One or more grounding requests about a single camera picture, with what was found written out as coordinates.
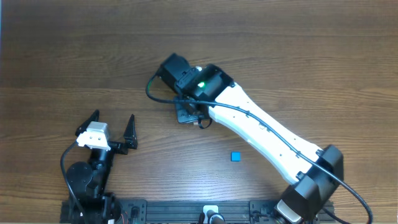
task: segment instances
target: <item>brown tabletop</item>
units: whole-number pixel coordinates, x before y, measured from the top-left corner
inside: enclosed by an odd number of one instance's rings
[[[345,181],[376,222],[397,221],[398,2],[4,0],[0,70],[0,221],[58,222],[60,156],[95,110],[121,140],[108,191],[147,200],[277,199],[274,167],[220,124],[178,124],[144,88],[172,52],[214,63],[295,134],[344,153]],[[171,98],[160,80],[154,94]],[[241,162],[230,162],[240,151]],[[67,166],[85,161],[75,148]],[[336,214],[366,221],[339,187]]]

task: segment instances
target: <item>blue cube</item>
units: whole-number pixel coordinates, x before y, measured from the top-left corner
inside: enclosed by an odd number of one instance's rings
[[[231,152],[231,161],[239,162],[241,160],[241,152]]]

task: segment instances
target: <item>wood grain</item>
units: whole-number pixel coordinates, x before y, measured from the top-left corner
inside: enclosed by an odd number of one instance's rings
[[[1,221],[58,221],[68,197],[60,155],[95,109],[115,139],[136,115],[139,149],[116,157],[108,182],[118,197],[278,198],[287,184],[237,135],[177,124],[173,106],[146,98],[148,78],[176,52],[222,67],[294,133],[337,145],[375,221],[396,222],[397,24],[392,0],[4,0]],[[172,97],[160,82],[153,91]],[[230,162],[231,151],[243,160]],[[89,153],[72,150],[67,165]],[[331,199],[339,217],[366,221],[347,191]]]

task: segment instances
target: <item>wooden table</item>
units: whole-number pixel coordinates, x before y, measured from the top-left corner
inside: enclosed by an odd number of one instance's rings
[[[23,1],[2,5],[0,220],[57,222],[68,197],[61,153],[95,109],[120,140],[136,115],[139,149],[116,156],[108,190],[147,200],[278,198],[287,186],[219,124],[178,124],[149,100],[172,52],[215,63],[299,136],[345,156],[345,180],[376,222],[397,221],[398,2]],[[171,98],[160,80],[155,94]],[[230,162],[240,151],[241,162]],[[85,161],[88,149],[67,157]],[[366,221],[341,187],[336,214]]]

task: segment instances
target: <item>green light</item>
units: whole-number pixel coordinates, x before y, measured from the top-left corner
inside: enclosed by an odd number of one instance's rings
[[[204,87],[204,86],[205,86],[205,82],[199,83],[198,86],[199,86],[200,88]]]

